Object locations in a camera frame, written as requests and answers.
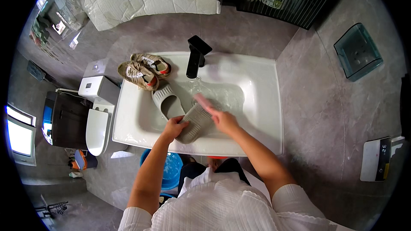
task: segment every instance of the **toilet lid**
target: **toilet lid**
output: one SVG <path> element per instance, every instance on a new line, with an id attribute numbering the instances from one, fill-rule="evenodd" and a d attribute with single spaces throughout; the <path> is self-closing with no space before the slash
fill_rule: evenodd
<path id="1" fill-rule="evenodd" d="M 103 111 L 89 109 L 87 126 L 85 128 L 85 142 L 93 155 L 100 155 L 106 144 L 110 116 Z"/>

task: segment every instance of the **blue bucket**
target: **blue bucket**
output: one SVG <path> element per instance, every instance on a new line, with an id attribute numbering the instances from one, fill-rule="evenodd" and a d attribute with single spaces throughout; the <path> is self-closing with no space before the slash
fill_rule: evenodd
<path id="1" fill-rule="evenodd" d="M 140 159 L 140 167 L 147 158 L 151 149 L 146 149 Z M 163 180 L 161 182 L 161 190 L 171 190 L 178 186 L 180 181 L 180 171 L 182 161 L 177 153 L 167 153 L 166 164 L 164 165 Z"/>

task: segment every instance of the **pink brush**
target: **pink brush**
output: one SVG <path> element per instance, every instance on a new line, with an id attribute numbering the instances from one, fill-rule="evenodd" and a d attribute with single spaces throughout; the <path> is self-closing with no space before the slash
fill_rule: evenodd
<path id="1" fill-rule="evenodd" d="M 214 106 L 210 101 L 208 101 L 203 94 L 197 93 L 193 95 L 193 98 L 203 107 L 204 110 L 208 111 L 209 114 L 213 115 L 213 112 L 209 110 L 209 108 L 214 109 Z"/>

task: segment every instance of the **toilet tank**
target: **toilet tank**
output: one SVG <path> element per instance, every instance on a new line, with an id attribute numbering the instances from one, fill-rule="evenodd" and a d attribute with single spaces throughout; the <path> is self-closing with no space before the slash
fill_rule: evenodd
<path id="1" fill-rule="evenodd" d="M 116 105 L 120 88 L 105 76 L 88 77 L 81 80 L 79 95 L 96 104 Z"/>

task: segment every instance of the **black faucet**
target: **black faucet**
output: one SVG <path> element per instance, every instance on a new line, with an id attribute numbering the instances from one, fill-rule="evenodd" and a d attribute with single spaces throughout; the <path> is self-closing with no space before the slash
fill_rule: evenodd
<path id="1" fill-rule="evenodd" d="M 198 68 L 203 67 L 205 64 L 204 56 L 210 53 L 212 48 L 197 35 L 188 39 L 188 43 L 190 44 L 190 59 L 188 60 L 186 75 L 189 79 L 195 79 L 197 78 Z"/>

